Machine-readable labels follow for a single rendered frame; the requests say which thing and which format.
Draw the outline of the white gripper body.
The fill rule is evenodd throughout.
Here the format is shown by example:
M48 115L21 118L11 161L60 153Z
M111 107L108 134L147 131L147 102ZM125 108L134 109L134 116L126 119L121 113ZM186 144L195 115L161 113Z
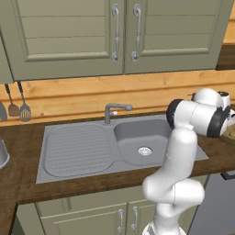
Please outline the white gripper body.
M235 124L235 111L231 109L229 113L228 126L232 126L234 124Z

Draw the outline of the grey sink tap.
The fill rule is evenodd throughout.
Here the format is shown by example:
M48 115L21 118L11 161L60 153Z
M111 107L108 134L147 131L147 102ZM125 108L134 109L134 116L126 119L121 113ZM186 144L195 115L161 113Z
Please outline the grey sink tap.
M110 109L111 108L123 108L126 111L132 110L132 105L122 105L122 104L116 104L116 103L108 103L105 107L105 125L110 125Z

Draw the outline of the olive base cupboard door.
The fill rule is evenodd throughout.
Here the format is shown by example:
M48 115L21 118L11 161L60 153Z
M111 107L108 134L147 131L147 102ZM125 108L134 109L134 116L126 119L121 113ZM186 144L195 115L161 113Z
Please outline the olive base cupboard door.
M123 232L118 233L123 209ZM97 207L42 218L46 235L125 235L127 204Z
M138 207L138 227L136 231L131 229L131 224L134 222L135 215L132 212L132 208ZM156 204L148 200L138 200L128 203L127 209L127 223L126 223L126 235L142 235L145 227L152 221L154 216Z

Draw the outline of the grey kitchen sink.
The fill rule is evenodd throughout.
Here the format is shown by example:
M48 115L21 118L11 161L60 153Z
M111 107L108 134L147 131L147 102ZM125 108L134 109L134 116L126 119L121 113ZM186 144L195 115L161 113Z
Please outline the grey kitchen sink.
M160 166L171 131L164 115L49 125L36 182Z

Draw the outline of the grey metal bowl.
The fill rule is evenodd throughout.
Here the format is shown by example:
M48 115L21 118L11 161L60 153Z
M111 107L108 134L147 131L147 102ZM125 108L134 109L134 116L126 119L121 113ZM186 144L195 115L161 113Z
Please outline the grey metal bowl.
M0 169L4 168L10 159L6 145L3 140L0 140Z

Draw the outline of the olive tan flat object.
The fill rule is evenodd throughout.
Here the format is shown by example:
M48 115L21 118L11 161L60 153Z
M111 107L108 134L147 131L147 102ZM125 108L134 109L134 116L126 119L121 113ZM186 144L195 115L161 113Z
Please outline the olive tan flat object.
M223 137L230 140L235 140L235 124L227 127Z

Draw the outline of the grey dishwasher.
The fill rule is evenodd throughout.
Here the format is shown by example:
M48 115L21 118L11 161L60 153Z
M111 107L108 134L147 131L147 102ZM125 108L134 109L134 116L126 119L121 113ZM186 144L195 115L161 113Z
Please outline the grey dishwasher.
M233 175L235 170L227 173ZM220 173L209 176L188 235L235 235L235 179L224 180Z

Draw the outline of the olive false drawer front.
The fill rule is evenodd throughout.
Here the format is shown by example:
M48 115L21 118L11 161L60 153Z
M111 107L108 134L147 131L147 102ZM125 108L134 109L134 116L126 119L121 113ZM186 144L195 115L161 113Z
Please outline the olive false drawer front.
M134 186L83 196L71 196L38 202L35 206L42 217L48 217L78 210L113 206L143 199L144 196L141 186Z

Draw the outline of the grey hanging slotted spatula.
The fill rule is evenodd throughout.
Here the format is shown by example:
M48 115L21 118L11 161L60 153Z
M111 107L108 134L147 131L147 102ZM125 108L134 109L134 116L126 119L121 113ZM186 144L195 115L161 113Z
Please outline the grey hanging slotted spatula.
M22 122L27 122L27 121L31 120L30 107L25 102L25 97L24 97L24 94L23 94L23 88L22 88L21 82L17 82L17 86L18 86L18 89L19 89L19 92L20 92L21 98L22 98L22 106L19 109L19 111L20 111L20 120Z

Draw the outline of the brown hanging spatula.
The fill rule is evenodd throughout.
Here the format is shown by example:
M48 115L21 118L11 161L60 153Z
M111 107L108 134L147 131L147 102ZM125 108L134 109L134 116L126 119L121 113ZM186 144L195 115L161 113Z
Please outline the brown hanging spatula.
M19 116L19 108L18 106L13 104L13 100L10 94L10 89L8 84L5 84L6 92L8 94L9 100L10 100L10 105L8 107L8 113L10 117L18 117Z

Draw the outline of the grey hanging ladle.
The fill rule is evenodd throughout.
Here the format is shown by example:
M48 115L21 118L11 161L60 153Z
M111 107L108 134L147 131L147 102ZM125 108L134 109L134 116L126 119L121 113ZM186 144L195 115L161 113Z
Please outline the grey hanging ladle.
M0 119L2 121L7 121L7 113L6 113L6 108L3 105L2 102L0 102Z

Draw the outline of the olive wall cupboard door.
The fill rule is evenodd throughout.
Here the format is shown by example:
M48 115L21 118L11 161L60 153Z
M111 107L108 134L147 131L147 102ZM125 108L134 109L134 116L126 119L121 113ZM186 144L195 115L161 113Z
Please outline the olive wall cupboard door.
M126 73L214 69L234 0L126 0Z
M115 51L119 6L119 58ZM0 0L0 32L16 81L123 73L125 0Z

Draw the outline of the olive wall cupboard side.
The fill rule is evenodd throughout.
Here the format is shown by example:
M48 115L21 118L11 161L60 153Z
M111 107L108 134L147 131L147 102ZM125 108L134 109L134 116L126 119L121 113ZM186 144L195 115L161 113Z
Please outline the olive wall cupboard side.
M13 76L10 71L4 43L0 32L0 84L11 84L13 82Z

